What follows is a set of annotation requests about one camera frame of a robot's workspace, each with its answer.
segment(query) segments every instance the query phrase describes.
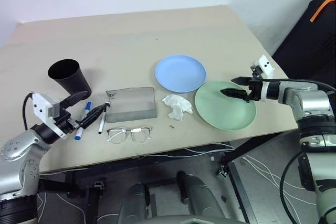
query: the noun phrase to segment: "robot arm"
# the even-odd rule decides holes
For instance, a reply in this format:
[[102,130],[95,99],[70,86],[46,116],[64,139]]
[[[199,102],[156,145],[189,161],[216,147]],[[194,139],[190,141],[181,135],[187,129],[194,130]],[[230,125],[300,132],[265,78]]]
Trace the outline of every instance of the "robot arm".
[[66,109],[85,94],[79,92],[61,102],[42,94],[32,95],[34,114],[43,124],[10,139],[0,151],[0,223],[37,223],[36,194],[43,155],[59,138],[67,138],[79,127],[86,129],[108,106],[96,107],[80,122],[73,120]]
[[252,78],[232,80],[249,86],[250,94],[238,89],[224,89],[221,93],[246,102],[278,100],[291,107],[303,152],[298,158],[302,186],[316,193],[320,223],[336,223],[336,124],[327,94],[303,80],[264,79],[272,77],[274,70],[265,56],[251,69]]

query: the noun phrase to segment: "plate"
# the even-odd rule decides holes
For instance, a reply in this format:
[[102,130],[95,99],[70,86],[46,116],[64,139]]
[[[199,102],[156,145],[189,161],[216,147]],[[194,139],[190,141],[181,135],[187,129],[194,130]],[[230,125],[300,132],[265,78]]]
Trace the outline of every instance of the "plate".
[[173,55],[162,59],[156,65],[155,77],[165,89],[187,93],[198,89],[204,83],[206,72],[195,58]]
[[196,109],[204,121],[213,127],[226,131],[244,129],[256,117],[254,101],[247,103],[238,98],[227,97],[220,92],[226,88],[242,89],[230,82],[208,82],[196,92]]

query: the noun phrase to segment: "white tissue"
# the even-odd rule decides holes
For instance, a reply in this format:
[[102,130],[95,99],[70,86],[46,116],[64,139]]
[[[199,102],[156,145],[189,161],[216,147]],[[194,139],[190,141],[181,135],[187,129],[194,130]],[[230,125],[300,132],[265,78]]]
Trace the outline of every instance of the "white tissue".
[[193,107],[191,106],[190,101],[179,95],[167,95],[165,98],[162,99],[162,101],[164,102],[164,104],[172,108],[173,111],[168,115],[171,119],[181,121],[183,117],[183,112],[186,111],[190,114],[193,113]]

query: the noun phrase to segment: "black cable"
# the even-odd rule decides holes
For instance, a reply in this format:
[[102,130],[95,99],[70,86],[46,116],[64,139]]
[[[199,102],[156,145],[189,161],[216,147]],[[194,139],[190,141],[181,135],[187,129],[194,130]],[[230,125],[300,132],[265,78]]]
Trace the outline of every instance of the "black cable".
[[25,126],[25,131],[28,130],[28,126],[27,126],[27,121],[26,121],[26,104],[29,98],[33,98],[33,92],[29,93],[28,95],[26,95],[25,99],[23,100],[23,105],[22,105],[22,118],[23,118],[23,124]]
[[285,202],[285,197],[284,197],[284,182],[285,182],[285,176],[287,174],[287,171],[290,167],[290,165],[297,159],[298,156],[300,156],[302,154],[302,152],[300,151],[298,154],[296,154],[294,157],[292,157],[292,159],[288,162],[288,164],[286,165],[285,169],[283,170],[284,172],[282,173],[282,176],[281,176],[281,180],[280,180],[280,185],[279,185],[279,190],[280,190],[280,199],[281,199],[281,203],[285,209],[285,212],[288,216],[288,218],[291,220],[291,222],[293,224],[297,224],[297,222],[295,221],[294,217],[292,216],[292,214],[290,213],[287,205],[286,205],[286,202]]
[[329,89],[331,91],[334,91],[336,93],[336,88],[333,86],[320,82],[320,81],[314,81],[314,80],[306,80],[306,79],[261,79],[262,81],[268,81],[268,82],[275,82],[275,81],[291,81],[291,82],[309,82],[314,83],[318,86],[325,87],[326,89]]

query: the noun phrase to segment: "beige table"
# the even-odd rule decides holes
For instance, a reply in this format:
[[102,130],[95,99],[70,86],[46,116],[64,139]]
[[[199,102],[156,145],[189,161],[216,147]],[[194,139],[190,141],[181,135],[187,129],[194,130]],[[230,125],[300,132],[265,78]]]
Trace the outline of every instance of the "beige table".
[[[158,117],[105,125],[105,130],[115,126],[150,126],[152,139],[143,144],[130,139],[119,145],[106,142],[106,133],[97,133],[98,120],[84,132],[82,140],[75,141],[74,135],[70,135],[67,140],[53,144],[41,161],[41,171],[233,141],[297,127],[290,107],[269,101],[256,103],[257,117],[246,129],[218,130],[197,114],[194,92],[182,95],[192,102],[194,113],[186,113],[182,122],[168,118],[171,109],[161,99],[171,92],[157,83],[154,68],[160,59],[176,54],[201,61],[207,71],[206,81],[250,76],[250,64],[263,54],[268,56],[226,6],[19,24],[7,44],[0,48],[0,143],[24,130],[21,106],[29,91],[59,100],[68,95],[47,76],[49,66],[64,58],[80,62],[92,87],[89,100],[94,105],[107,100],[105,90],[154,87]],[[285,78],[280,67],[269,59],[275,67],[275,77]],[[81,117],[85,104],[82,101],[69,110],[75,119]],[[27,105],[27,114],[29,126],[39,123],[33,116],[31,103]]]

